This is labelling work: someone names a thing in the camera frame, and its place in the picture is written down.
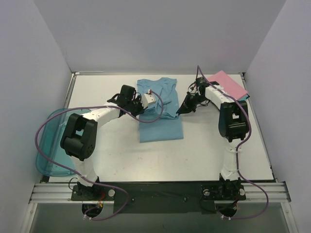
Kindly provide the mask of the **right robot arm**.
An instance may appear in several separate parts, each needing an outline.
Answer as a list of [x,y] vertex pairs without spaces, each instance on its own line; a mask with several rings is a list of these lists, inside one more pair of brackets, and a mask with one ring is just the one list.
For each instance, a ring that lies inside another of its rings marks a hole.
[[223,167],[221,178],[225,181],[239,179],[238,148],[249,132],[248,106],[246,101],[238,101],[228,93],[216,81],[207,82],[204,77],[196,78],[189,86],[189,90],[177,114],[196,112],[200,105],[214,104],[219,110],[218,130],[225,139]]

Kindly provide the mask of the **light blue t shirt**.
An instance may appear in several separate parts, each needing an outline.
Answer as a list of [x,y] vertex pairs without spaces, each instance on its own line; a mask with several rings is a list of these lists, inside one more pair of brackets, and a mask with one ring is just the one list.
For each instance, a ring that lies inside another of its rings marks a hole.
[[162,77],[156,81],[140,79],[137,88],[140,94],[152,90],[156,93],[156,103],[148,106],[139,119],[140,143],[183,139],[183,127],[180,116],[177,79]]

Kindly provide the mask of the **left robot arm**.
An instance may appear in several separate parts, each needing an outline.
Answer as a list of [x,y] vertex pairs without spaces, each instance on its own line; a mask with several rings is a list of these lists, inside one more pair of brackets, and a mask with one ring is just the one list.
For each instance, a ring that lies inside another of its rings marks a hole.
[[98,107],[82,115],[73,113],[68,118],[60,146],[71,158],[75,171],[79,173],[78,183],[84,186],[83,195],[89,200],[95,200],[100,194],[100,188],[94,184],[98,175],[91,158],[98,129],[127,112],[136,117],[155,102],[150,93],[134,97],[135,94],[134,87],[123,85],[121,92],[107,100],[103,108]]

